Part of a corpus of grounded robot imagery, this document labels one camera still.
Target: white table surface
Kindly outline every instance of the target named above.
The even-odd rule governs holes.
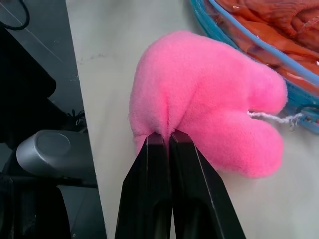
[[[160,36],[201,33],[188,0],[66,0],[108,238],[135,155],[128,121],[136,64]],[[278,126],[282,168],[258,180],[222,173],[248,239],[319,238],[319,136]]]

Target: orange fabric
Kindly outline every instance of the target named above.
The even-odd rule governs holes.
[[[263,41],[319,75],[319,0],[216,0],[245,28]],[[271,53],[256,46],[219,15],[206,0],[207,11],[248,55],[276,69],[284,77],[319,95],[319,86],[307,82]]]

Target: pink fleece fabric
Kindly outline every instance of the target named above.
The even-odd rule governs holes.
[[[283,140],[247,111],[276,114],[286,101],[283,78],[266,65],[210,38],[171,33],[136,69],[129,113],[136,153],[151,133],[167,142],[178,129],[216,170],[269,176],[281,165]]]

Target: plush toy arm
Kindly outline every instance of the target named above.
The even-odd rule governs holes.
[[[278,170],[283,140],[270,124],[241,111],[216,112],[178,130],[189,134],[216,170],[256,178]]]
[[[287,86],[284,79],[266,65],[251,69],[249,77],[249,110],[278,113],[287,102]]]

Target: white string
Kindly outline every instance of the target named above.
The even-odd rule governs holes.
[[[287,123],[287,124],[290,124],[291,126],[296,126],[299,118],[301,116],[303,116],[302,113],[297,113],[293,116],[286,116],[284,118],[280,118],[278,116],[270,115],[270,114],[267,114],[265,112],[250,112],[250,111],[248,111],[247,113],[250,117],[264,117],[267,119],[274,120],[278,123]]]

